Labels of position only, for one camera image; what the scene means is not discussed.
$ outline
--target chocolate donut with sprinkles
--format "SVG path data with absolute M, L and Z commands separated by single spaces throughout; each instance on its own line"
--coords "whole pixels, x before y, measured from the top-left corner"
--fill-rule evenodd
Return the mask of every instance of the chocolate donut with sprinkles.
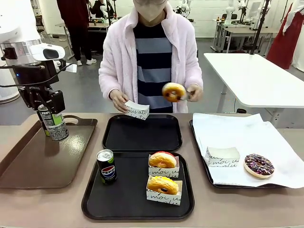
M 262 179 L 270 177 L 275 171 L 270 160 L 255 153 L 245 157 L 244 166 L 250 174 Z

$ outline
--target striped shirt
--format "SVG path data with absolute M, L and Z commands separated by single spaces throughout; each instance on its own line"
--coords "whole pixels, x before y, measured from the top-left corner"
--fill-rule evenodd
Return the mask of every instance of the striped shirt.
M 172 44 L 162 24 L 133 29 L 137 54 L 138 103 L 150 105 L 150 113 L 172 113 L 172 103 L 162 96 L 162 87 L 171 82 Z

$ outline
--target brown tray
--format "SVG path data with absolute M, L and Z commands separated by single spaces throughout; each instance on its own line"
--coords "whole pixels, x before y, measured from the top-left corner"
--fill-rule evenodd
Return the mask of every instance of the brown tray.
M 97 120 L 64 117 L 78 123 L 67 123 L 69 136 L 60 142 L 45 136 L 40 121 L 22 137 L 0 163 L 0 188 L 52 189 L 72 182 Z

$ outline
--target person's hand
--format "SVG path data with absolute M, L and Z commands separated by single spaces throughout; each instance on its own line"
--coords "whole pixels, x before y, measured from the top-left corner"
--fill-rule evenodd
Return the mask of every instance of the person's hand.
M 118 111 L 122 113 L 126 113 L 128 111 L 128 108 L 124 105 L 124 103 L 129 100 L 126 94 L 122 93 L 118 89 L 114 89 L 110 92 L 110 98 L 113 101 L 114 107 Z
M 196 102 L 201 99 L 203 94 L 203 89 L 197 84 L 190 84 L 190 86 L 187 88 L 187 92 L 190 93 L 190 96 L 188 97 L 188 101 Z

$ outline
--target black pants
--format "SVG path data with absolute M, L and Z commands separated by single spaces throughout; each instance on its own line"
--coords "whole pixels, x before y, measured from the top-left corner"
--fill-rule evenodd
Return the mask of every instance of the black pants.
M 89 35 L 87 27 L 68 27 L 70 33 L 72 50 L 74 52 L 75 59 L 78 61 L 80 57 L 80 48 L 84 52 L 87 60 L 92 59 L 91 49 L 89 45 Z

